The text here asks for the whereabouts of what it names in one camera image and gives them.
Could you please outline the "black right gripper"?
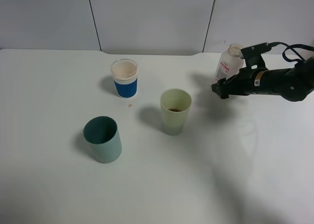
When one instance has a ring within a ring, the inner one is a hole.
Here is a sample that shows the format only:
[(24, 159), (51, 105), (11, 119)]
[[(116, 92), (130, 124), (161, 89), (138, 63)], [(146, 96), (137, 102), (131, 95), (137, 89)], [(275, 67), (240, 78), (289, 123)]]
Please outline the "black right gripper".
[(257, 69), (241, 68), (239, 73), (229, 79), (220, 79), (211, 85), (211, 89), (221, 99), (228, 99), (230, 95), (248, 96), (254, 94), (254, 80)]

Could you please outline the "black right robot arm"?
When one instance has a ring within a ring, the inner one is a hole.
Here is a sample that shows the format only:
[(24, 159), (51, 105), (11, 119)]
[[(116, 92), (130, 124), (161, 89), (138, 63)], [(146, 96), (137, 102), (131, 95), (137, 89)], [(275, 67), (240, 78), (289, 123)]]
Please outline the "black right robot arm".
[(244, 67), (229, 79), (220, 79), (211, 89), (221, 99), (230, 95), (279, 95), (291, 102), (304, 100), (314, 91), (314, 58), (295, 64), (293, 68), (268, 70)]

